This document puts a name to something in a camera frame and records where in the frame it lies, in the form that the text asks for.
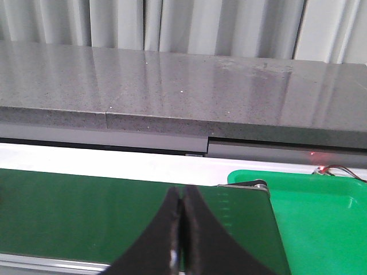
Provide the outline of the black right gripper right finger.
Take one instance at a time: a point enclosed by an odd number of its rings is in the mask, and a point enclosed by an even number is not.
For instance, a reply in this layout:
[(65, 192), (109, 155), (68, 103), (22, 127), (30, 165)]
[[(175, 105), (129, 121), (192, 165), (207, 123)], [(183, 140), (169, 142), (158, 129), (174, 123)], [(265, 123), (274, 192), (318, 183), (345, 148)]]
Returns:
[(227, 233), (196, 186), (183, 191), (187, 274), (274, 274)]

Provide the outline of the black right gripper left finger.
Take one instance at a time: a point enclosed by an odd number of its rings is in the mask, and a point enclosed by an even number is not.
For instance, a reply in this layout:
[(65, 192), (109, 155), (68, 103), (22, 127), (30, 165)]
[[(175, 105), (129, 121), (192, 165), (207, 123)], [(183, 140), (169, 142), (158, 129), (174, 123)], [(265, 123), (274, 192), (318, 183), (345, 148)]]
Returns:
[(168, 189), (157, 214), (107, 274), (178, 274), (180, 269), (179, 189)]

